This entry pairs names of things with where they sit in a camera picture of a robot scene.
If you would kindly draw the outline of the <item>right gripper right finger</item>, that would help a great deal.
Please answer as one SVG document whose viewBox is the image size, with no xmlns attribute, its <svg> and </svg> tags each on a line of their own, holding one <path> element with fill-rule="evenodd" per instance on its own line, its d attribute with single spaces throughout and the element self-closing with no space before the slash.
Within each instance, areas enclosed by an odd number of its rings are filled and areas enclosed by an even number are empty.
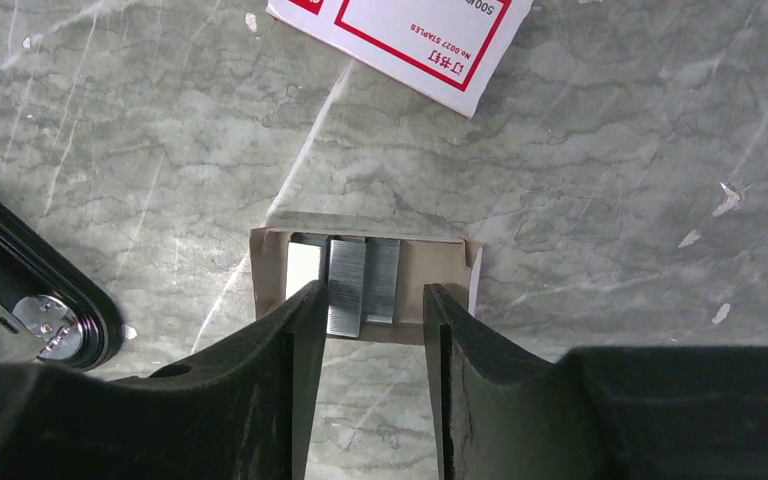
<svg viewBox="0 0 768 480">
<path fill-rule="evenodd" d="M 440 284 L 423 320 L 443 479 L 768 479 L 768 347 L 586 347 L 553 363 Z"/>
</svg>

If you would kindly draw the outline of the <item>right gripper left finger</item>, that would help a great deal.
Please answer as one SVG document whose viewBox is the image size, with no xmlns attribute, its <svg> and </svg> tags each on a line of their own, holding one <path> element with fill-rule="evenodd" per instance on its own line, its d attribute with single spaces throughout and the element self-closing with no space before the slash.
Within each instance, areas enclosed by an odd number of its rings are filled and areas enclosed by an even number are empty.
<svg viewBox="0 0 768 480">
<path fill-rule="evenodd" d="M 0 364 L 0 479 L 301 479 L 328 294 L 268 314 L 145 378 Z"/>
</svg>

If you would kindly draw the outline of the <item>brown cardboard staple tray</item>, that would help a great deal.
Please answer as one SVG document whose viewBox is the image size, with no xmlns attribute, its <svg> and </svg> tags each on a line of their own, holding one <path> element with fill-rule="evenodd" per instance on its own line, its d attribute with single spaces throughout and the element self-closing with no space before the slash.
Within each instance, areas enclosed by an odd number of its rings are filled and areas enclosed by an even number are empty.
<svg viewBox="0 0 768 480">
<path fill-rule="evenodd" d="M 287 244 L 293 233 L 328 236 L 325 270 L 320 280 L 305 285 L 295 295 L 285 296 Z M 358 338 L 329 335 L 328 263 L 332 239 L 364 242 L 369 238 L 401 241 L 395 309 L 392 324 L 360 324 Z M 302 323 L 301 335 L 317 344 L 327 338 L 385 344 L 420 345 L 423 342 L 423 295 L 427 285 L 443 286 L 457 305 L 474 312 L 481 276 L 483 244 L 464 238 L 435 238 L 369 232 L 328 231 L 290 227 L 260 227 L 251 231 L 249 258 L 256 312 L 260 316 L 285 308 L 290 302 L 311 294 L 311 319 Z"/>
</svg>

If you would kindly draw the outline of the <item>black stapler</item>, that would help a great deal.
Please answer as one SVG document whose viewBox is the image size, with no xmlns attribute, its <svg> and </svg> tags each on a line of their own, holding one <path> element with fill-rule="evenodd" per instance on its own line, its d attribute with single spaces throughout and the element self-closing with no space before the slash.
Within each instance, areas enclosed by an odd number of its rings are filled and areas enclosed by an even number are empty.
<svg viewBox="0 0 768 480">
<path fill-rule="evenodd" d="M 0 202 L 0 326 L 37 345 L 8 361 L 88 371 L 119 353 L 124 321 L 112 298 Z"/>
</svg>

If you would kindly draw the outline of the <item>red white staple box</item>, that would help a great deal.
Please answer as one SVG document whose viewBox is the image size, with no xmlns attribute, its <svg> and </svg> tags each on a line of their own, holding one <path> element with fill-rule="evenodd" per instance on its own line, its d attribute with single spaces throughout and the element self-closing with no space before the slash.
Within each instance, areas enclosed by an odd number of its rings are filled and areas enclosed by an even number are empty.
<svg viewBox="0 0 768 480">
<path fill-rule="evenodd" d="M 273 0 L 273 18 L 470 118 L 531 0 Z"/>
</svg>

